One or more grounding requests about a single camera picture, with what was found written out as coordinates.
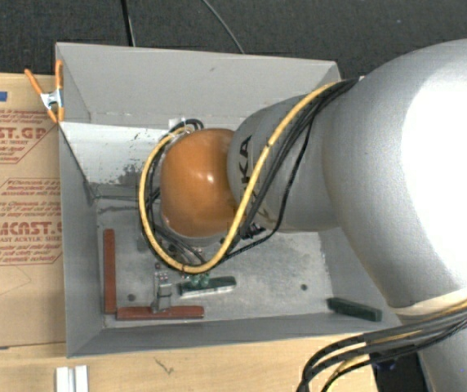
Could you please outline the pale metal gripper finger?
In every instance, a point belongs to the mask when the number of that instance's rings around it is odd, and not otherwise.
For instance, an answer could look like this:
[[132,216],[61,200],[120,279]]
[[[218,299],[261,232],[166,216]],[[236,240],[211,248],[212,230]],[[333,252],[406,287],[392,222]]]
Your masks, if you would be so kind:
[[171,308],[171,283],[160,283],[156,291],[156,311],[165,312]]
[[156,272],[154,275],[154,281],[153,281],[153,301],[151,303],[151,307],[154,313],[157,313],[156,311],[156,291],[157,287],[160,283],[168,283],[168,273],[166,272]]

